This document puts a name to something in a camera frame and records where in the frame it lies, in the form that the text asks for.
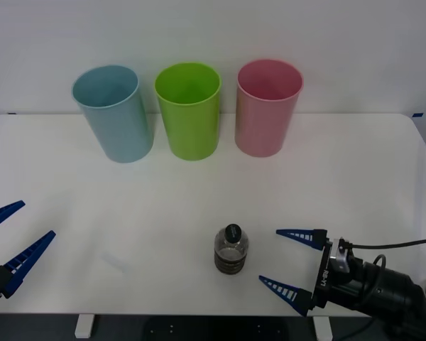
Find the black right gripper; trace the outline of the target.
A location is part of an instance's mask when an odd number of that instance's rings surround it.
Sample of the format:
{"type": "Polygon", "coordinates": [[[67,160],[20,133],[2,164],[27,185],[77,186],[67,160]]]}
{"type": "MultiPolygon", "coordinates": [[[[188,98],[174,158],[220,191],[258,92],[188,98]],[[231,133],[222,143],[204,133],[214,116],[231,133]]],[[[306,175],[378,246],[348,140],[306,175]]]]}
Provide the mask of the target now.
{"type": "Polygon", "coordinates": [[[276,234],[322,252],[314,292],[290,286],[265,276],[258,279],[298,314],[306,316],[312,306],[323,308],[332,302],[348,309],[359,309],[366,302],[366,267],[356,258],[345,239],[329,241],[325,229],[277,229],[276,234]]]}

